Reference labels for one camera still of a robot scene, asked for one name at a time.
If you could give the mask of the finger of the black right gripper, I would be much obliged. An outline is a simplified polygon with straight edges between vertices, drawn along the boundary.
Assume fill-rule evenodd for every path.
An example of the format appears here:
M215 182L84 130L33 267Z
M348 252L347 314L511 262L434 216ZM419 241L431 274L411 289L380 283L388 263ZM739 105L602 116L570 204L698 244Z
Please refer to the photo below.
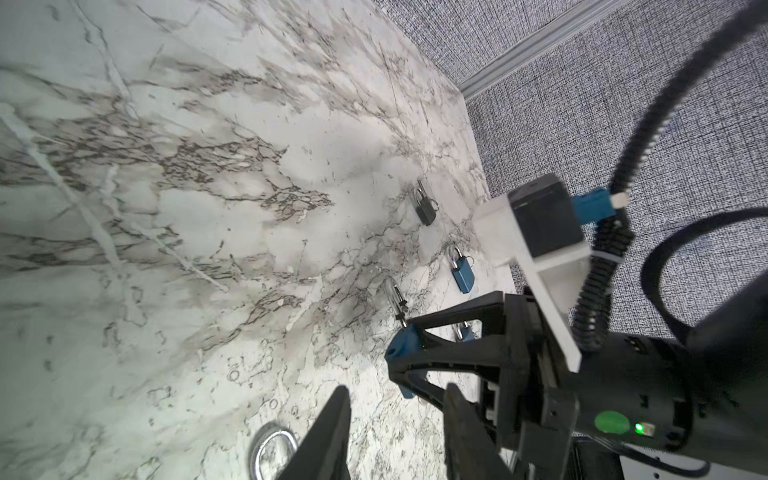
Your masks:
M450 344L403 354L390 346L386 351L389 378L412 396L420 397L439 410L444 408L445 387L427 379L432 371L469 373L486 383L498 386L492 402L481 403L485 414L492 409L497 414L510 409L510 356L502 344Z
M506 324L504 304L504 292L490 292L438 312L413 317L408 321L407 332L421 333L464 321L479 321L483 336L501 335Z

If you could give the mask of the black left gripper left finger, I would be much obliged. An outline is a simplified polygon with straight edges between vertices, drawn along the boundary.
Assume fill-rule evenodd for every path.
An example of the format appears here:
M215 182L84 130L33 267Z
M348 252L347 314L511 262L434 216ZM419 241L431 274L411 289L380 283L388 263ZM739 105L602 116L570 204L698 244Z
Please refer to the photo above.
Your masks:
M350 421L349 390L338 386L278 479L349 480Z

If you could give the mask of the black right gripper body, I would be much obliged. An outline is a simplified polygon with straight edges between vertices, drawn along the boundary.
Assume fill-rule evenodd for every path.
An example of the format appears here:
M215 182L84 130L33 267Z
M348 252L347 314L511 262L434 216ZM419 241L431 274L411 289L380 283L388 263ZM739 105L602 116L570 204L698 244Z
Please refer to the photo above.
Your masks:
M500 338L501 358L485 384L494 446L516 454L517 478L564 479L578 401L566 391L560 348L533 297L493 292L490 307L482 336Z

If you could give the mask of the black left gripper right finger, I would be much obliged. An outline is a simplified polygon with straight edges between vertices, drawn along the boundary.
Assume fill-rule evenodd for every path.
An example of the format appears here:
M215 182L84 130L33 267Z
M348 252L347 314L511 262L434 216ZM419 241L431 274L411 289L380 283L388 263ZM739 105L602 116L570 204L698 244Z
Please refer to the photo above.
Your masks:
M448 479L512 479L473 407L449 384L443 398L445 464Z

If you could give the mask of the blue padlock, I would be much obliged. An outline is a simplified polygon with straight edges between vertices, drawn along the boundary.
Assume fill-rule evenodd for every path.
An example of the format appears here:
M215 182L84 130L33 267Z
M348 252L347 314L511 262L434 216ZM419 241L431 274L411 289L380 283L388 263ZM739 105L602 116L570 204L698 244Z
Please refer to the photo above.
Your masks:
M462 294L469 294L475 284L472 259L464 255L456 245L451 246L448 252L451 263L451 273L457 287Z
M384 288L389 304L394 312L394 318L400 326L385 353L385 360L387 364L390 364L392 359L405 357L419 351L422 348L422 344L416 331L409 326L406 319L409 310L408 302L392 276L386 278Z
M476 334L468 321L454 324L453 331L457 342L470 342L476 339Z

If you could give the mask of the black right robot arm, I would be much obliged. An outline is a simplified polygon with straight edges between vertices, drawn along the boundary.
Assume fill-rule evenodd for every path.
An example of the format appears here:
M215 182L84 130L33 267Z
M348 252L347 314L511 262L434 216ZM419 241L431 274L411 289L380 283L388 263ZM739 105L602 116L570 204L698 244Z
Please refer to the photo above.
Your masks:
M763 208L697 221L656 247L641 284L671 331L610 333L568 370L530 294L492 292L411 320L390 343L389 377L438 408L452 479L564 479L581 438L653 465L651 450L753 473L767 470L767 279L755 278L695 326L660 295L682 246Z

